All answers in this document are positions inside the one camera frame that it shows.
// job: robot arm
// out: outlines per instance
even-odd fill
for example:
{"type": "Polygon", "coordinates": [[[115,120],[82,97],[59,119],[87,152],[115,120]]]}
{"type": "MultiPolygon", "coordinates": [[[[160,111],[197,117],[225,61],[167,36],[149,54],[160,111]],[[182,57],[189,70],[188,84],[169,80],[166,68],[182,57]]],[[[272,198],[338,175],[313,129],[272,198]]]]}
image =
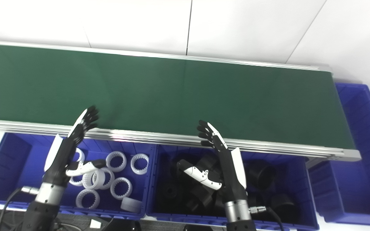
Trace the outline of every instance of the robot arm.
{"type": "Polygon", "coordinates": [[[87,108],[77,119],[68,136],[62,140],[49,168],[46,170],[39,192],[28,206],[24,215],[22,231],[50,231],[56,218],[60,202],[71,175],[83,174],[106,165],[105,160],[96,160],[77,167],[71,164],[75,149],[82,142],[85,133],[96,127],[98,119],[94,106],[87,108]]]}
{"type": "Polygon", "coordinates": [[[201,145],[214,148],[219,157],[223,172],[222,202],[228,219],[226,229],[255,231],[248,208],[245,172],[239,148],[231,152],[220,133],[210,123],[200,120],[197,129],[200,131],[198,136],[207,139],[201,141],[201,145]]]}

